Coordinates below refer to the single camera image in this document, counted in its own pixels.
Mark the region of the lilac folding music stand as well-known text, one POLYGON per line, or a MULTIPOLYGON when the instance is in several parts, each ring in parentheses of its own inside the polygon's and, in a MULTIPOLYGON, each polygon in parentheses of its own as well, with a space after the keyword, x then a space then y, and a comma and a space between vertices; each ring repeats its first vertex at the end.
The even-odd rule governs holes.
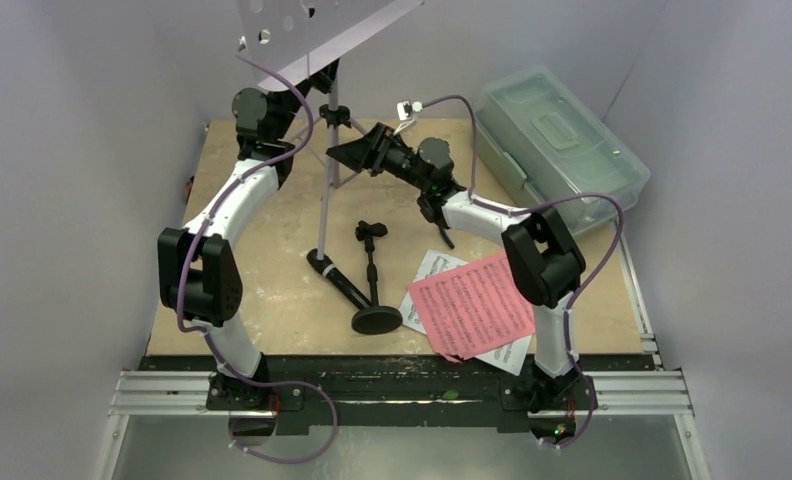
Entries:
POLYGON ((341 59, 421 1, 239 1, 241 50, 293 84, 341 59))

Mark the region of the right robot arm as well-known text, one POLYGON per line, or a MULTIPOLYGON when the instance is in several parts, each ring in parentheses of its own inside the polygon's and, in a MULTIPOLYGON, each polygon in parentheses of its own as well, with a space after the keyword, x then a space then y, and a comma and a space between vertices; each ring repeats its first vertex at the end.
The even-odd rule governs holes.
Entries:
POLYGON ((378 123, 326 154, 355 173, 388 173, 415 187, 423 217, 443 229, 475 234, 503 247, 513 284, 533 309, 537 336, 532 412, 556 407, 583 379, 572 329, 572 307, 583 285, 585 258, 553 207, 516 211, 471 195, 454 177, 449 144, 427 138, 410 147, 378 123))

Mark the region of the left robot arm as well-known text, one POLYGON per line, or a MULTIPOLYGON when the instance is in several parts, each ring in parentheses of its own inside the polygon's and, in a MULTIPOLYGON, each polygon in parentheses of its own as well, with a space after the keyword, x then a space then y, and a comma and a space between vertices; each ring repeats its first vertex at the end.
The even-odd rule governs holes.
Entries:
POLYGON ((285 141, 298 112, 310 116, 311 87, 280 92, 238 92, 235 110, 239 158, 209 204, 181 228, 165 228, 157 240, 163 306, 174 310, 183 333, 197 333, 216 361, 206 406, 249 410, 267 404, 273 386, 263 354, 239 313, 243 282, 234 248, 257 210, 289 177, 303 143, 285 141))

